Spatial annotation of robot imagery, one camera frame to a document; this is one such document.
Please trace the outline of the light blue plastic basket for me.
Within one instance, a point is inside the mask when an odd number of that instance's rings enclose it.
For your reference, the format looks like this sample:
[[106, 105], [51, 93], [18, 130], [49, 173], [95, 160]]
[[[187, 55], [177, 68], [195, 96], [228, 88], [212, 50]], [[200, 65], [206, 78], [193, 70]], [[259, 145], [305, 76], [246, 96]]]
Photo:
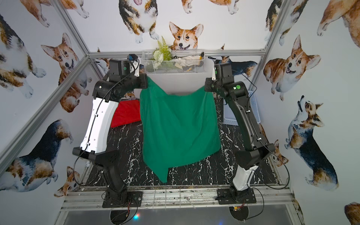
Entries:
[[[254, 91], [248, 91], [248, 93], [250, 96], [249, 105], [253, 110], [253, 114], [256, 119], [256, 122], [260, 124], [261, 119], [258, 112], [256, 96], [254, 94]], [[230, 109], [229, 105], [226, 103], [225, 100], [223, 100], [223, 123], [226, 125], [238, 126], [238, 122], [235, 118], [235, 115], [233, 114], [232, 110]]]

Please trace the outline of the green t-shirt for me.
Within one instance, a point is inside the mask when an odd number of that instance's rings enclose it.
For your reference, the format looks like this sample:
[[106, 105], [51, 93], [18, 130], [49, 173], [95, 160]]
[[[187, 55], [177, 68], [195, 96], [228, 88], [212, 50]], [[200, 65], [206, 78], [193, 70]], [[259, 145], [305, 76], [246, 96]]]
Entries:
[[177, 96], [148, 79], [140, 94], [143, 160], [162, 183], [173, 167], [194, 164], [221, 149], [213, 94], [203, 87]]

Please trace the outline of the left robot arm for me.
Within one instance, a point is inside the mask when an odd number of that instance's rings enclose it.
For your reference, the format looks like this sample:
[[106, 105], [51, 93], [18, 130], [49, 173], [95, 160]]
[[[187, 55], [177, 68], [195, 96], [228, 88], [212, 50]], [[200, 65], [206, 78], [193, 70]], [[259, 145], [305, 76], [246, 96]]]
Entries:
[[123, 207], [132, 202], [121, 173], [115, 165], [118, 151], [107, 151], [107, 136], [114, 113], [125, 94], [148, 87], [147, 76], [140, 73], [140, 60], [135, 54], [127, 59], [109, 61], [109, 71], [96, 82], [92, 93], [92, 112], [85, 137], [73, 155], [89, 160], [106, 184], [104, 207]]

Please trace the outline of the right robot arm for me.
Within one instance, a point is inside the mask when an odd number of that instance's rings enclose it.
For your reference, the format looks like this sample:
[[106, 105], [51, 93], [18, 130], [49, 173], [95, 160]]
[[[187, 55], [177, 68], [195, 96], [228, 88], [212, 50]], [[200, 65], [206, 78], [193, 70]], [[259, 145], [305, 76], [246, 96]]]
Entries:
[[234, 81], [229, 63], [216, 64], [212, 78], [205, 81], [205, 91], [222, 97], [232, 110], [243, 138], [243, 149], [235, 153], [238, 169], [227, 198], [239, 201], [251, 191], [250, 181], [258, 165], [275, 152], [275, 146], [261, 133], [250, 105], [246, 85]]

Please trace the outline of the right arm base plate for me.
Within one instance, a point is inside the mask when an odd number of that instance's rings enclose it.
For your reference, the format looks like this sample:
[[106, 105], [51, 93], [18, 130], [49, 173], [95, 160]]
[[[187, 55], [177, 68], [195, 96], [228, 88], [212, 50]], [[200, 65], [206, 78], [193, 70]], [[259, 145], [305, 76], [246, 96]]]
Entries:
[[247, 204], [247, 203], [256, 203], [256, 197], [254, 191], [251, 188], [248, 188], [243, 191], [238, 191], [235, 187], [218, 189], [216, 201], [220, 205], [224, 204]]

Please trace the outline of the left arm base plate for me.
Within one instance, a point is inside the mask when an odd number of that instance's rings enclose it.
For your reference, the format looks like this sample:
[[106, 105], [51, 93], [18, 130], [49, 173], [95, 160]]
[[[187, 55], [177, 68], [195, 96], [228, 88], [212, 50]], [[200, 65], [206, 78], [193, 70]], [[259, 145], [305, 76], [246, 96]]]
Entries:
[[102, 196], [102, 208], [127, 208], [140, 207], [142, 204], [143, 192], [141, 191], [124, 191], [121, 194], [105, 192]]

